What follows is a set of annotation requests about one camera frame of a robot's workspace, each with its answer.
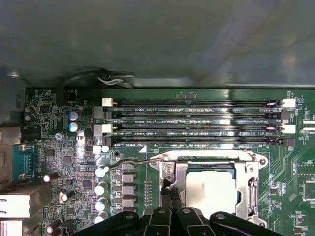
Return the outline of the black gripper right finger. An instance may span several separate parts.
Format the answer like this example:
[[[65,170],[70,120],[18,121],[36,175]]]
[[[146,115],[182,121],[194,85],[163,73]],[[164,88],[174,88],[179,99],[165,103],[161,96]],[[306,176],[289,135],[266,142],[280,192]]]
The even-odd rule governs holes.
[[[226,212],[215,212],[209,219],[185,207],[178,190],[172,189],[173,236],[278,236],[272,230]]]

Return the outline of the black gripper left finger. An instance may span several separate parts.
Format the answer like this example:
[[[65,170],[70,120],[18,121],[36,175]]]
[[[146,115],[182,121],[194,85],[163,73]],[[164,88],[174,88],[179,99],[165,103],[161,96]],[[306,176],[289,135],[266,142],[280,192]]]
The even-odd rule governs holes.
[[[123,211],[78,232],[80,236],[170,236],[174,209],[172,191],[160,191],[160,206],[147,209],[143,216]]]

